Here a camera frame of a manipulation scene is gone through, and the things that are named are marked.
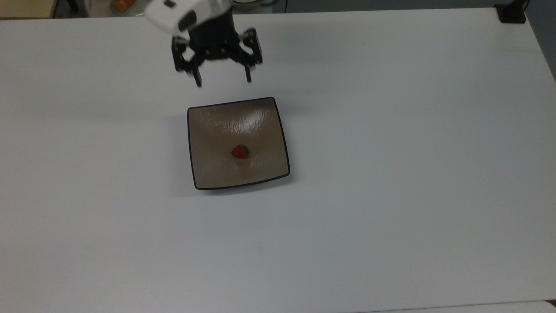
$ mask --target floor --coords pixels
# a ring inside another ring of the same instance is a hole
[[[71,12],[67,0],[59,0],[55,18],[87,17],[83,0],[77,0],[80,10]],[[389,9],[433,9],[492,7],[509,0],[281,0],[273,13],[377,11]],[[556,0],[531,0],[527,16],[543,50],[547,63],[556,77]]]

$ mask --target square plate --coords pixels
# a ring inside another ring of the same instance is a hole
[[[189,156],[195,188],[240,187],[290,174],[286,140],[273,97],[191,107]],[[242,144],[245,159],[231,152]]]

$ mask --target white table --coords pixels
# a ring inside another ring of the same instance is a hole
[[[494,9],[0,21],[0,311],[360,312],[556,298],[556,84]],[[291,175],[193,187],[188,107],[274,96]]]

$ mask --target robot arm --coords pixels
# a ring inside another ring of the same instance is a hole
[[[245,68],[251,82],[251,69],[262,63],[259,39],[254,28],[238,35],[234,27],[230,0],[152,0],[145,16],[158,28],[173,35],[172,54],[176,71],[195,78],[201,87],[198,67],[205,60],[230,58]],[[184,35],[189,33],[189,40]],[[240,43],[252,49],[249,54]],[[195,53],[186,61],[187,48]]]

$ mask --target strawberry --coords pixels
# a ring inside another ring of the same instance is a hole
[[[239,158],[239,159],[247,158],[248,153],[249,152],[247,151],[247,147],[244,146],[244,145],[237,145],[232,150],[232,155],[235,156],[236,158]]]

